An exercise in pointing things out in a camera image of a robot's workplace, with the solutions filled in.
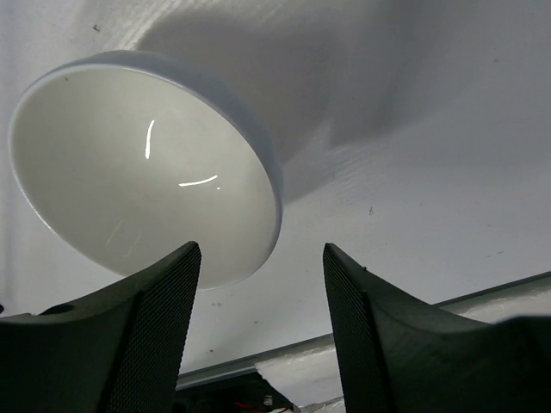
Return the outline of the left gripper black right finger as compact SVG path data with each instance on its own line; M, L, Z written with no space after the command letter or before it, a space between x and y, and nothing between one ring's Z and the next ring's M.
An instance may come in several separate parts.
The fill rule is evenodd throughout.
M429 305L336 245L325 289L348 412L547 412L550 320L486 324Z

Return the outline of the white bowl front stack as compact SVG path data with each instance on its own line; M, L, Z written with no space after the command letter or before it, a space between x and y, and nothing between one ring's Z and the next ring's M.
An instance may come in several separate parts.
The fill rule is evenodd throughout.
M189 241L201 289L257 272L282 228L273 139L223 82L191 63L103 52L49 71L11 115L17 184L45 225L128 276Z

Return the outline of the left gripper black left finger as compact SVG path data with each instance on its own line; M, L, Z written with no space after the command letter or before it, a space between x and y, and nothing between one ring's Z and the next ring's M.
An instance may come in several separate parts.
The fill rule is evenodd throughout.
M169 412L201 250L43 311L1 320L4 412Z

